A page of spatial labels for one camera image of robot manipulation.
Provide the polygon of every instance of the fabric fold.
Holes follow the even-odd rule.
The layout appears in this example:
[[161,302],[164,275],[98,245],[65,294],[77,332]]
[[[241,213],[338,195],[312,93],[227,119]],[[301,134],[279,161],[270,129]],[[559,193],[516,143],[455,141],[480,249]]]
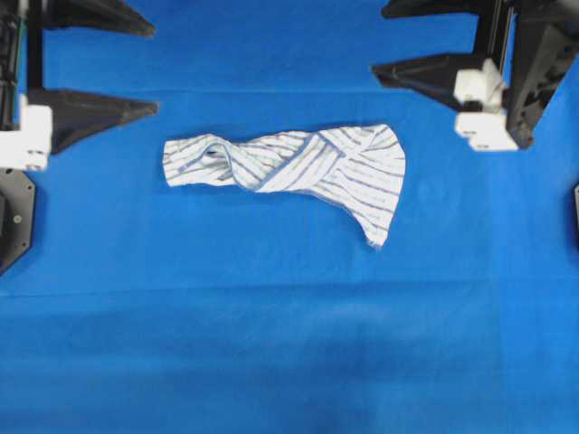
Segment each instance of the fabric fold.
[[305,193],[340,206],[368,243],[384,245],[406,170],[404,151],[387,125],[316,133],[283,132],[232,143],[203,135],[166,143],[167,183],[239,185],[255,193]]

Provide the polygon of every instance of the striped cloth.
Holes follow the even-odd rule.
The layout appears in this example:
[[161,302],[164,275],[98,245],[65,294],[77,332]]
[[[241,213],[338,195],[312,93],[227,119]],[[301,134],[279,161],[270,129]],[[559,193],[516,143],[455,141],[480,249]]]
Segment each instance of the striped cloth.
[[239,185],[255,193],[312,194],[348,211],[368,243],[384,245],[406,168],[386,125],[279,133],[248,143],[205,135],[166,143],[170,186]]

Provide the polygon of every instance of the crumpled cloth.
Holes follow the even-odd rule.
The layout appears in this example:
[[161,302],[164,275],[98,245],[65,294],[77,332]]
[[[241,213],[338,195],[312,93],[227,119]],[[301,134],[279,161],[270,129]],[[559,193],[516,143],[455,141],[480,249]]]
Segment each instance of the crumpled cloth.
[[255,193],[312,194],[348,211],[368,243],[384,245],[398,205],[405,155],[387,125],[283,132],[232,143],[214,135],[166,143],[170,186],[239,185]]

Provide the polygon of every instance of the blue backdrop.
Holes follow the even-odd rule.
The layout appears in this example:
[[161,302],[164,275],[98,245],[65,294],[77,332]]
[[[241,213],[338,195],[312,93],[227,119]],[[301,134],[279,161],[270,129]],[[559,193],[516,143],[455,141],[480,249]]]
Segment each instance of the blue backdrop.
[[[471,49],[381,0],[132,0],[143,40],[47,33],[49,87],[158,100],[32,175],[0,278],[0,432],[576,433],[579,65],[536,146],[479,155],[370,65]],[[408,174],[376,252],[313,198],[171,190],[163,144],[386,122]]]

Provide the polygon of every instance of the blue stripe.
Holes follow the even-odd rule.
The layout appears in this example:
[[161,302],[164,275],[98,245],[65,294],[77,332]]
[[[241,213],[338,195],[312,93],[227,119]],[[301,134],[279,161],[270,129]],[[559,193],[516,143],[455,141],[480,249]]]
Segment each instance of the blue stripe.
[[376,209],[376,210],[378,210],[378,211],[386,211],[386,212],[389,212],[389,213],[391,213],[392,215],[394,215],[394,211],[392,211],[390,208],[383,208],[383,207],[381,207],[381,206],[378,206],[378,205],[374,205],[374,204],[372,204],[372,203],[365,202],[365,201],[359,199],[358,197],[354,196],[352,193],[350,193],[343,185],[335,184],[335,183],[332,183],[331,181],[322,181],[321,183],[322,183],[322,184],[333,185],[333,186],[335,186],[335,187],[337,187],[337,188],[340,188],[340,189],[344,190],[346,193],[348,193],[350,196],[352,196],[352,199],[354,199],[355,201],[360,202],[361,204],[363,204],[363,205],[365,205],[365,206],[369,206],[370,208],[374,208],[374,209]]
[[313,139],[314,135],[310,135],[308,137],[307,140],[304,141],[304,143],[301,144],[301,146],[298,148],[298,150],[296,151],[296,153],[294,154],[294,156],[290,159],[287,159],[286,161],[284,161],[281,165],[278,166],[277,169],[272,170],[271,172],[269,172],[265,178],[263,178],[261,180],[261,182],[258,184],[257,187],[255,187],[255,190],[260,190],[261,188],[263,188],[263,186],[268,183],[271,178],[273,178],[275,175],[277,175],[279,172],[281,172],[283,169],[285,169],[296,157],[300,156],[301,154],[304,153],[304,151],[308,148],[309,143],[311,142],[311,140]]
[[344,136],[346,136],[349,140],[353,141],[353,142],[356,143],[357,145],[362,145],[362,142],[360,142],[359,140],[356,140],[355,138],[353,138],[352,136],[350,136],[350,135],[348,134],[348,132],[345,131],[343,128],[340,128],[339,130],[340,130],[340,131],[342,132],[342,134],[343,134]]
[[377,138],[379,138],[383,133],[385,133],[386,131],[390,131],[389,127],[384,127],[384,129],[382,131],[380,131],[378,134],[376,134],[374,136],[374,140],[376,140]]
[[207,138],[209,138],[210,136],[201,136],[198,139],[194,140],[191,143],[188,143],[187,146],[183,147],[183,148],[179,148],[179,145],[177,145],[177,149],[179,149],[178,151],[172,152],[171,154],[166,154],[166,156],[174,156],[175,154],[179,154],[183,151],[185,151],[186,149],[190,148],[191,146],[195,146],[196,144],[198,144],[199,142],[201,142],[202,140],[205,140]]
[[285,187],[284,190],[289,190],[292,186],[294,186],[299,181],[299,179],[308,171],[308,169],[310,169],[310,167],[322,157],[322,154],[326,151],[326,149],[327,145],[324,145],[324,147],[322,147],[322,149],[318,152],[318,154],[306,165],[306,167],[304,167],[304,170],[302,170],[301,173],[296,177],[296,179],[294,179],[290,185]]
[[398,142],[397,140],[392,143],[391,145],[388,146],[382,146],[382,147],[369,147],[366,151],[382,151],[384,149],[392,149],[393,147],[395,147],[396,145],[399,145],[400,142]]
[[376,172],[381,172],[381,173],[383,173],[384,175],[390,175],[390,176],[393,176],[393,177],[396,177],[396,178],[404,178],[404,175],[393,174],[392,172],[388,172],[387,170],[384,170],[384,169],[379,169],[378,167],[374,167],[373,165],[370,165],[370,164],[368,164],[368,163],[366,163],[366,162],[364,162],[364,161],[357,160],[357,159],[355,159],[355,158],[350,158],[350,161],[352,161],[352,162],[354,162],[354,163],[358,163],[359,165],[363,165],[364,167],[370,167],[371,169],[376,170]]
[[258,181],[261,180],[261,178],[259,176],[257,176],[254,172],[252,172],[250,169],[247,168],[246,165],[244,165],[241,161],[239,161],[237,158],[235,158],[234,156],[231,156],[231,159],[234,163],[236,163],[239,167],[241,167],[243,170],[245,170],[245,172],[247,172],[248,174],[250,174],[251,176],[253,176],[255,179],[257,179]]
[[[324,187],[324,186],[322,186],[322,185],[319,185],[317,188],[320,188],[320,189],[328,192],[329,194],[333,195],[332,192],[330,192],[326,187]],[[337,202],[335,199],[332,199],[331,197],[325,196],[324,194],[320,194],[320,193],[318,193],[318,192],[312,192],[312,193],[313,193],[314,195],[319,195],[319,196],[323,197],[325,200],[330,201],[331,203],[333,203],[333,204],[335,204],[335,205],[337,205],[337,206],[340,206],[340,207],[342,207],[342,208],[346,208],[352,215],[359,217],[359,219],[357,219],[357,220],[362,219],[362,220],[364,220],[365,222],[367,222],[370,226],[373,226],[373,227],[375,227],[376,229],[379,229],[380,231],[386,231],[386,232],[388,232],[388,228],[384,228],[384,227],[382,227],[382,226],[378,226],[377,224],[370,222],[370,219],[368,219],[365,215],[361,214],[360,212],[357,212],[357,211],[353,210],[352,208],[346,206],[344,203]]]
[[364,187],[372,188],[372,189],[377,190],[377,191],[382,192],[382,193],[388,193],[388,194],[392,194],[396,197],[400,197],[399,193],[387,190],[387,189],[382,188],[382,187],[378,187],[377,185],[371,185],[371,184],[365,183],[364,181],[359,180],[359,179],[351,178],[350,176],[346,175],[342,169],[337,169],[337,172],[342,174],[347,180],[352,181],[353,183],[363,185]]

